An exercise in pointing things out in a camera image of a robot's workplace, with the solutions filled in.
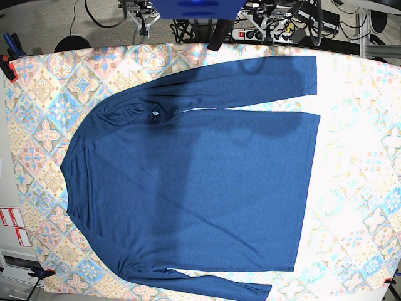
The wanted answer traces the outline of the patterned tile tablecloth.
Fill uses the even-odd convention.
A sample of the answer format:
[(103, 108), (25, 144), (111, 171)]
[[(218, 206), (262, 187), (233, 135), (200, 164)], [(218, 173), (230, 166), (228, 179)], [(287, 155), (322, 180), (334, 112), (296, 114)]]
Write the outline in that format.
[(127, 283), (96, 257), (68, 217), (60, 164), (86, 114), (103, 99), (191, 68), (264, 56), (316, 56), (316, 100), (257, 105), (319, 114), (317, 173), (293, 273), (233, 275), (272, 285), (270, 300), (381, 300), (400, 262), (400, 68), (303, 48), (202, 44), (137, 45), (31, 56), (2, 78), (13, 187), (40, 263), (44, 287), (125, 300), (195, 300), (195, 295)]

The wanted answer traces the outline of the blue long-sleeve T-shirt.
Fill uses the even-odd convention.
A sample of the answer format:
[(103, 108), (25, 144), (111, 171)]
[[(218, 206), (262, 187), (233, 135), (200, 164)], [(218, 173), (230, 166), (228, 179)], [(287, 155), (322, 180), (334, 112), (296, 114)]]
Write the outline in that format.
[(69, 143), (67, 213), (128, 282), (264, 300), (216, 272), (293, 271), (320, 118), (246, 107), (316, 93), (314, 56), (271, 56), (114, 94)]

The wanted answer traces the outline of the blue box overhead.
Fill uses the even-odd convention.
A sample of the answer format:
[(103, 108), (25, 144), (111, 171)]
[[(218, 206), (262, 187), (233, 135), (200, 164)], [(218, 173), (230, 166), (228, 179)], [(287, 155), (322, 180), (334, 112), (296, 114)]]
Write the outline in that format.
[(154, 0), (164, 19), (234, 20), (246, 0)]

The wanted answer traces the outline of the white power strip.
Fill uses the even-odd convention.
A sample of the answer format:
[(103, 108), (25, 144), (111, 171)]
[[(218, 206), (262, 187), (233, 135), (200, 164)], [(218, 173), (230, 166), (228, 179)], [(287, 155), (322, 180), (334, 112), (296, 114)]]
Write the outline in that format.
[(257, 29), (233, 29), (231, 39), (234, 41), (260, 42), (266, 45), (273, 43), (293, 44), (287, 33), (276, 34), (273, 37), (263, 36), (263, 33)]

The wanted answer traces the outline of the red-black clamp top left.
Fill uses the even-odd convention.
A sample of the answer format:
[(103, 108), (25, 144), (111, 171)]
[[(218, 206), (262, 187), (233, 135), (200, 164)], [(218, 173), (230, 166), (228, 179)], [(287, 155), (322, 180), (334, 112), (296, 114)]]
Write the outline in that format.
[(15, 67), (6, 55), (1, 55), (1, 70), (11, 83), (18, 79)]

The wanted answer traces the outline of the black round stand base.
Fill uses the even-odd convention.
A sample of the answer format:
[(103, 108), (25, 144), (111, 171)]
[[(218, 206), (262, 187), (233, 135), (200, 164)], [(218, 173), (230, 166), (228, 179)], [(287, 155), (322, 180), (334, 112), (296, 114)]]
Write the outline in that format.
[(91, 45), (86, 38), (77, 35), (70, 35), (63, 38), (56, 45), (54, 52), (59, 53), (64, 51), (82, 50), (87, 48), (91, 48)]

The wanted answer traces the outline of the black clamp bottom right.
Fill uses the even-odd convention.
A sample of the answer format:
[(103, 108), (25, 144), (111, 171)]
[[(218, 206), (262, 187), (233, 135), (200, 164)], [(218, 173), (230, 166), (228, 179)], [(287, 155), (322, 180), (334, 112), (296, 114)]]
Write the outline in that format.
[(386, 283), (386, 284), (395, 285), (397, 282), (396, 282), (396, 280), (393, 279), (393, 278), (388, 278), (388, 279), (385, 280), (385, 283)]

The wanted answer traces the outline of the red-white labels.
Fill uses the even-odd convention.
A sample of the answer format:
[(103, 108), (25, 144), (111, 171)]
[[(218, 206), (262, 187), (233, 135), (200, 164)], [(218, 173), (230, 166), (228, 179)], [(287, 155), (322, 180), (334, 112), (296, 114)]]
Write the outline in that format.
[(32, 246), (19, 208), (1, 207), (1, 222), (4, 227), (13, 229), (20, 247)]

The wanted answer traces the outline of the black clamp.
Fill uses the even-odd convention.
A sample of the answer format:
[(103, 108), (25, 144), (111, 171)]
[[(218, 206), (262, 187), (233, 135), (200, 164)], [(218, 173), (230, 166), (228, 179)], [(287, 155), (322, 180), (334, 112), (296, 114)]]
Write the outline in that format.
[(388, 278), (388, 279), (385, 280), (385, 283), (386, 283), (386, 284), (395, 285), (397, 282), (396, 282), (396, 280), (393, 279), (393, 278)]
[(44, 270), (42, 268), (30, 268), (30, 271), (28, 271), (29, 276), (36, 277), (40, 280), (51, 277), (54, 274), (55, 274), (54, 270)]

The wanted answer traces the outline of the blue clamp top left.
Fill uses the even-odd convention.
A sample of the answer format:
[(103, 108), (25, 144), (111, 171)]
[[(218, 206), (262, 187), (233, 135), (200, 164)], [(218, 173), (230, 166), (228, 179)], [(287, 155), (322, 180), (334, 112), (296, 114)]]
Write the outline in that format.
[(4, 33), (3, 38), (8, 46), (7, 53), (12, 60), (27, 56), (16, 33)]

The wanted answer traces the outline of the black clamp bottom left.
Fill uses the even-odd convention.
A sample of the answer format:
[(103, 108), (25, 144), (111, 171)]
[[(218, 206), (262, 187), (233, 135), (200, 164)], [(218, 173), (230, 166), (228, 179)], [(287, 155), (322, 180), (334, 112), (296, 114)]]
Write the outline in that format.
[(29, 276), (36, 277), (40, 280), (51, 277), (54, 274), (55, 274), (54, 270), (44, 270), (42, 268), (30, 268), (30, 271), (28, 271)]

